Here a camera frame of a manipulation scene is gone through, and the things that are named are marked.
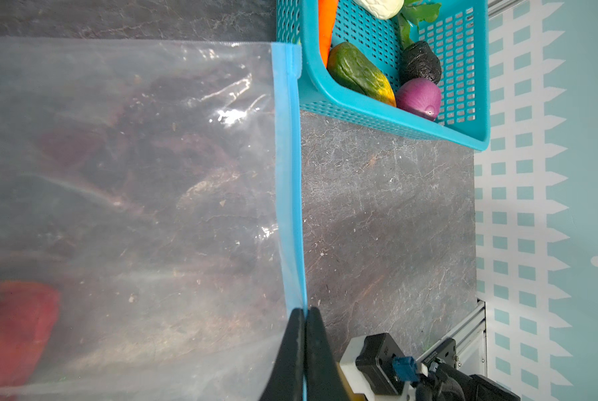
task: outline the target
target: clear plastic bag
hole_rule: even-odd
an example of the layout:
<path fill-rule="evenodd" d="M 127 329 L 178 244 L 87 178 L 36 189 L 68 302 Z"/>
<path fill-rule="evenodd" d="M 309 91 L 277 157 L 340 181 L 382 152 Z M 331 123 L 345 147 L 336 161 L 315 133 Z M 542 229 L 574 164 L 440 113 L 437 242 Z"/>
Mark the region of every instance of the clear plastic bag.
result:
<path fill-rule="evenodd" d="M 305 306 L 298 54 L 0 38 L 0 283 L 60 293 L 0 399 L 260 395 Z"/>

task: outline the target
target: wallpaper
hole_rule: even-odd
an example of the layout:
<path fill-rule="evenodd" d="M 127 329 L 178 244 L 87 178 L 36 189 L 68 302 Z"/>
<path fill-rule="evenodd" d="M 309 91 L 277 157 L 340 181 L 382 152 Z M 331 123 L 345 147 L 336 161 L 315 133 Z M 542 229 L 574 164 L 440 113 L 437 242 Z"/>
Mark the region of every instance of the wallpaper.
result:
<path fill-rule="evenodd" d="M 489 21 L 490 147 L 475 154 L 488 376 L 523 400 L 598 399 L 598 1 Z"/>

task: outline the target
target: red bell pepper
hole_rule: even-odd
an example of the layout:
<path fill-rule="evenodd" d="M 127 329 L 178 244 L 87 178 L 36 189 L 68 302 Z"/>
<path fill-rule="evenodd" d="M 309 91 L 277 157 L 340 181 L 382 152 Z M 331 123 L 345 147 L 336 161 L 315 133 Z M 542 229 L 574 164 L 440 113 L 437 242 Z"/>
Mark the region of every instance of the red bell pepper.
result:
<path fill-rule="evenodd" d="M 59 300 L 45 284 L 0 281 L 0 387 L 29 379 L 58 319 Z"/>

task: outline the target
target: carrot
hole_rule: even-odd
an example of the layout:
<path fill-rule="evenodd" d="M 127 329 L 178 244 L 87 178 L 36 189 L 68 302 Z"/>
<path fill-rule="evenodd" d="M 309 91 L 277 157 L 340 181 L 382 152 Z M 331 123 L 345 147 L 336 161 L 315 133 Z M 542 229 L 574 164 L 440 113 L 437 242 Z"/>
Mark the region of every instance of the carrot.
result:
<path fill-rule="evenodd" d="M 319 52 L 323 65 L 328 65 L 328 53 L 330 52 L 338 3 L 339 0 L 319 0 Z"/>

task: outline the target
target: table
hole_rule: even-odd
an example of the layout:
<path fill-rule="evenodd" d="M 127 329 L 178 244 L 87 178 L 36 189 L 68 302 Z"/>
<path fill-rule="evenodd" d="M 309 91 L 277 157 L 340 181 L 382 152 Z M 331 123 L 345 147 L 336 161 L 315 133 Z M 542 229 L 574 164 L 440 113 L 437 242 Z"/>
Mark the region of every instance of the table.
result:
<path fill-rule="evenodd" d="M 272 41 L 273 0 L 0 0 L 0 35 Z M 302 112 L 309 301 L 335 358 L 390 332 L 419 356 L 477 302 L 473 151 Z"/>

